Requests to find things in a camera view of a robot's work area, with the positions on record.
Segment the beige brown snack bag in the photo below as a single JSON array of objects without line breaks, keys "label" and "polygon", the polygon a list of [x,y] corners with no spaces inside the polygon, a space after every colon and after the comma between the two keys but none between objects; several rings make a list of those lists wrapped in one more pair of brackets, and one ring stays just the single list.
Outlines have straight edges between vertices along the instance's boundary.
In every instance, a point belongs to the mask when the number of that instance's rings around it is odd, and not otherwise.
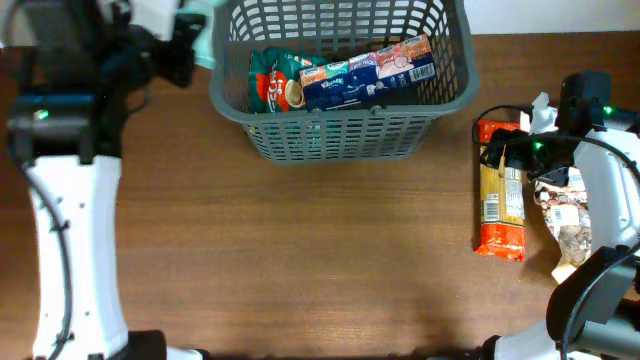
[{"label": "beige brown snack bag", "polygon": [[588,214],[587,193],[578,169],[560,169],[557,178],[568,178],[558,187],[550,182],[528,178],[534,184],[533,199],[542,210],[549,232],[559,245],[561,256],[551,272],[561,284],[591,255],[592,233]]}]

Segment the light blue snack bar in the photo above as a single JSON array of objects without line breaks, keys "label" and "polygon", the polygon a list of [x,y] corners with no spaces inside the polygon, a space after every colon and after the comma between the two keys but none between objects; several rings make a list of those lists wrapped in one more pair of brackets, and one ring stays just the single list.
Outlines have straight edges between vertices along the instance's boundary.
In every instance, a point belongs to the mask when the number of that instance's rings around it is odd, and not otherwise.
[{"label": "light blue snack bar", "polygon": [[226,0],[185,0],[183,10],[206,16],[206,24],[194,42],[195,63],[198,66],[213,70],[215,57],[212,35],[214,33],[215,11],[226,3]]}]

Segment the red spaghetti packet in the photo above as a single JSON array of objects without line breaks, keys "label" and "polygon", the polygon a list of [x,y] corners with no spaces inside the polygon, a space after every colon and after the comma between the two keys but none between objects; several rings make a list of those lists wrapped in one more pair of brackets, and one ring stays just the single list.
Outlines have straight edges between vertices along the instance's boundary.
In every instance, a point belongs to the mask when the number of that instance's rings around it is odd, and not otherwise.
[{"label": "red spaghetti packet", "polygon": [[481,120],[480,239],[477,254],[523,262],[526,254],[525,207],[521,171],[507,165],[504,147],[485,146],[494,135],[519,130],[517,123]]}]

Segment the green coffee bag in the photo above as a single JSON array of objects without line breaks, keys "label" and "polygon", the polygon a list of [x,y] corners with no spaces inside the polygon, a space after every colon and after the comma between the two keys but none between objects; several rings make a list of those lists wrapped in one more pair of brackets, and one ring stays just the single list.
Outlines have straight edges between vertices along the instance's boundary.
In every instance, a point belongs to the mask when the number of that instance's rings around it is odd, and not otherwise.
[{"label": "green coffee bag", "polygon": [[285,48],[252,50],[248,78],[250,112],[278,113],[303,109],[306,100],[300,72],[328,63],[324,57]]}]

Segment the colourful tissue multipack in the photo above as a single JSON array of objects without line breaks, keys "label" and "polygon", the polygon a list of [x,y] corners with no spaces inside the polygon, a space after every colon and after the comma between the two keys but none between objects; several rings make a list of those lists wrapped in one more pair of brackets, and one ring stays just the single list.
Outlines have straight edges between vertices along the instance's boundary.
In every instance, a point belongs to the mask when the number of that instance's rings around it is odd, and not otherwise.
[{"label": "colourful tissue multipack", "polygon": [[302,70],[308,111],[369,103],[437,76],[425,34],[349,58]]}]

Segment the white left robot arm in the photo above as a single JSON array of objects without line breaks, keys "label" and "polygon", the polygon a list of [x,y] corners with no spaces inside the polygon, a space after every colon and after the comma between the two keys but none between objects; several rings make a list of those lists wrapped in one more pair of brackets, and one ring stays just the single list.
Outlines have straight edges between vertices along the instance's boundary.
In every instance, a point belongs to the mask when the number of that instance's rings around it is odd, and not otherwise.
[{"label": "white left robot arm", "polygon": [[155,77],[185,88],[207,16],[169,9],[161,37],[132,20],[127,1],[16,1],[33,49],[7,117],[8,152],[36,226],[40,309],[36,359],[203,359],[158,330],[132,331],[118,290],[116,198],[129,96]]}]

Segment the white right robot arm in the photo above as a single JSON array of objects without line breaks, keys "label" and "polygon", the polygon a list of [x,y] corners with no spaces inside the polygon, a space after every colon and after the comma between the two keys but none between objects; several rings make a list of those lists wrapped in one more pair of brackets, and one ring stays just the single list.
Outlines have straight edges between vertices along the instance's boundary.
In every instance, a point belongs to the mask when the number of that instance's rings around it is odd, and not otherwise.
[{"label": "white right robot arm", "polygon": [[553,130],[499,130],[489,140],[472,130],[483,164],[540,178],[579,170],[588,199],[592,254],[552,293],[541,323],[495,336],[484,359],[636,359],[639,304],[639,115],[611,102],[612,79],[583,71],[563,80]]}]

